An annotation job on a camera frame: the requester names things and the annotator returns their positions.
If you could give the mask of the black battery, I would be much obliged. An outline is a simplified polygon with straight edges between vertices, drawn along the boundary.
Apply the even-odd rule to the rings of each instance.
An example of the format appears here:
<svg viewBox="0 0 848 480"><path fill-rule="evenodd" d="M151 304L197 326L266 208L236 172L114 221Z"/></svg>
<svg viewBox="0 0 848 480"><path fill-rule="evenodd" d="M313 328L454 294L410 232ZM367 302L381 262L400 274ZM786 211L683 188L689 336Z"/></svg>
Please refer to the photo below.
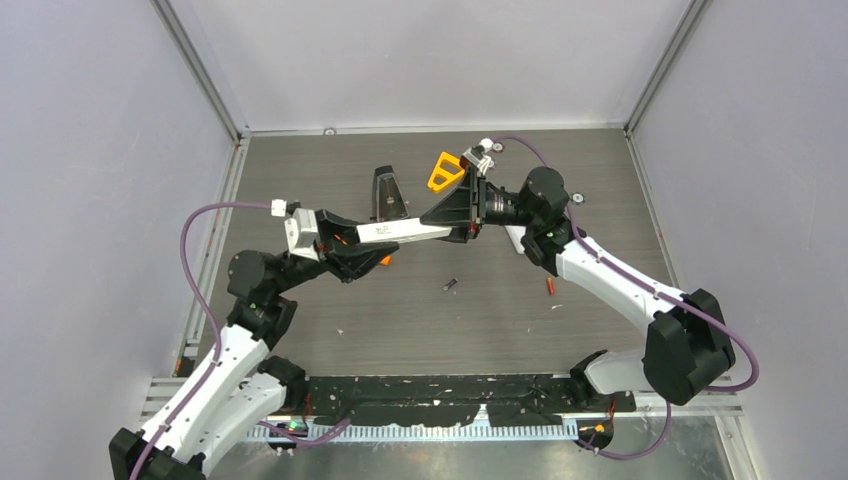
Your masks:
<svg viewBox="0 0 848 480"><path fill-rule="evenodd" d="M449 291L450 289L452 289L452 288L453 288L453 287L454 287L457 283L458 283L458 280L457 280L456 278L453 278L453 279L451 279L450 281L448 281L448 282L447 282L447 283L446 283L446 284L442 287L442 290L443 290L443 291L445 291L445 292L447 292L447 291Z"/></svg>

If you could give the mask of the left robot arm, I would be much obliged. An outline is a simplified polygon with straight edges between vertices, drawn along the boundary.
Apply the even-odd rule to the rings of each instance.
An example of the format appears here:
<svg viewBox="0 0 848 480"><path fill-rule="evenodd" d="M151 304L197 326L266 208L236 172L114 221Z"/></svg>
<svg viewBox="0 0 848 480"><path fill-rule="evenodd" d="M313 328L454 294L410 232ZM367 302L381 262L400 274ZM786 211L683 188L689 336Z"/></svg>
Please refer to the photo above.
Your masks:
<svg viewBox="0 0 848 480"><path fill-rule="evenodd" d="M298 308L283 292L326 272L348 283L369 273L401 243L415 219L357 223L285 200L231 203L283 221L281 254L243 251L229 271L235 298L202 364L138 430L120 429L109 444L116 479L205 479L257 424L279 410L298 412L304 372L271 355Z"/></svg>

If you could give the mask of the long white box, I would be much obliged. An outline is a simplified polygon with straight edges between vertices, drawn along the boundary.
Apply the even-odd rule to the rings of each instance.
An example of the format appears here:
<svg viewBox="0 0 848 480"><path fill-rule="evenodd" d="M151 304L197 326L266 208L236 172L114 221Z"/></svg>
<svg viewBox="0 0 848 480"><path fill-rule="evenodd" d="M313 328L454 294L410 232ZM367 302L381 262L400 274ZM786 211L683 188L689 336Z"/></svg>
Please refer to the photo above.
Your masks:
<svg viewBox="0 0 848 480"><path fill-rule="evenodd" d="M440 239L448 237L452 231L451 227L422 224L419 218L360 224L355 229L361 244Z"/></svg>

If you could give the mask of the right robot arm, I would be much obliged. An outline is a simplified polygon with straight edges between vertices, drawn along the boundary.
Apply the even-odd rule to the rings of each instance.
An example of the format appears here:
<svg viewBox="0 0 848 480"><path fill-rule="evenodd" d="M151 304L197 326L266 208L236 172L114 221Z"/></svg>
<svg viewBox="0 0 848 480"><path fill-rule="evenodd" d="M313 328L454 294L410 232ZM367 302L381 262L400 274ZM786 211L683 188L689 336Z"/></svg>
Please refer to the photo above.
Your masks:
<svg viewBox="0 0 848 480"><path fill-rule="evenodd" d="M562 176L549 167L531 170L517 192L469 170L421 221L451 228L454 242L476 237L485 225L523 228L520 243L534 265L592 293L644 335L639 349L603 350L572 369L577 406L596 410L611 394L628 390L688 403L736 363L717 299L703 289L686 294L606 253L575 226L569 201Z"/></svg>

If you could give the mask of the white remote control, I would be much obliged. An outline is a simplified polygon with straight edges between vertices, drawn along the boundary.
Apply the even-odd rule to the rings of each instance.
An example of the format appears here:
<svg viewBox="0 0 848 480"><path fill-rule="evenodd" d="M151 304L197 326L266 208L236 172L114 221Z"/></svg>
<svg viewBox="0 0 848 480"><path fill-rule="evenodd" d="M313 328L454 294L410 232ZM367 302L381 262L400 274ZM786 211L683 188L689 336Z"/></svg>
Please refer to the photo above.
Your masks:
<svg viewBox="0 0 848 480"><path fill-rule="evenodd" d="M505 230L516 253L523 255L525 253L525 247L521 243L521 240L526 233L526 228L524 226L506 225Z"/></svg>

